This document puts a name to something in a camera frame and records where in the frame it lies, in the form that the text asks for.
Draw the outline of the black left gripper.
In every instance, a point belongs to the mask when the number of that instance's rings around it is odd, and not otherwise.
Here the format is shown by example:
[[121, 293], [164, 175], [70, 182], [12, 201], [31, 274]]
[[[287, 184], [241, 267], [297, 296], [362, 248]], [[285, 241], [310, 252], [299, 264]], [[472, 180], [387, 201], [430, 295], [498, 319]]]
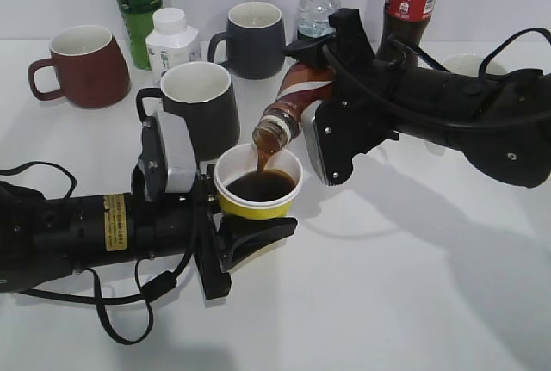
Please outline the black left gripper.
[[177, 279], [191, 260], [199, 272], [206, 300], [224, 298], [232, 281], [227, 273], [247, 257], [294, 234], [298, 220], [278, 217], [250, 220], [225, 216], [220, 223], [220, 252], [215, 248], [214, 215], [221, 213], [219, 191], [214, 183], [215, 164], [208, 164], [188, 193], [148, 196], [145, 172], [132, 173], [128, 217], [130, 245], [138, 260], [180, 254], [174, 269], [141, 284], [145, 300], [157, 300], [176, 287]]

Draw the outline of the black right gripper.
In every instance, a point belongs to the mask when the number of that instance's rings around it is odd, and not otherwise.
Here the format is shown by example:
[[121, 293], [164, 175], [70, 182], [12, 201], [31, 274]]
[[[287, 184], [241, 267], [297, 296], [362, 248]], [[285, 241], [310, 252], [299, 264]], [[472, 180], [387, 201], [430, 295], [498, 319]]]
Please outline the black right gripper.
[[[295, 40], [282, 52], [313, 69], [335, 70], [337, 100], [329, 109], [332, 139], [397, 139], [401, 134], [424, 139], [426, 70], [407, 66], [400, 53], [391, 61], [375, 57], [359, 11], [338, 10], [329, 16], [335, 34]], [[329, 46], [331, 62], [323, 47]]]

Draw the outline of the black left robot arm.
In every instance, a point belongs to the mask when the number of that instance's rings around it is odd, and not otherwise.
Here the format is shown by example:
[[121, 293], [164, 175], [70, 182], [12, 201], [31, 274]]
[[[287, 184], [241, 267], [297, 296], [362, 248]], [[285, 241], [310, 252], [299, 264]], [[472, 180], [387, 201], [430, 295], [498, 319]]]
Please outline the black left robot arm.
[[96, 266], [185, 255], [198, 265], [206, 298], [228, 295], [229, 271], [264, 247], [294, 234], [292, 217], [265, 220], [230, 215], [214, 193], [214, 173], [188, 193], [145, 196], [145, 177], [114, 195], [47, 199], [34, 189], [1, 184], [1, 290], [89, 304], [90, 297], [40, 291], [38, 286]]

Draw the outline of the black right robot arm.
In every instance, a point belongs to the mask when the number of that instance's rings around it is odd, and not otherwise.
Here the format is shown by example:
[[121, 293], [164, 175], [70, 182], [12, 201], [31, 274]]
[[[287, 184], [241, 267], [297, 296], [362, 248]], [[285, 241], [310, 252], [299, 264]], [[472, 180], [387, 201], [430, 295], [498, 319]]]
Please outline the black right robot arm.
[[453, 73], [418, 45], [392, 35], [399, 53], [375, 57], [356, 9], [329, 18], [332, 34], [297, 40], [285, 54], [335, 78], [329, 99], [303, 114], [311, 164], [326, 185], [346, 182], [353, 159], [403, 134], [461, 152], [486, 176], [534, 188], [550, 175], [550, 76], [524, 68]]

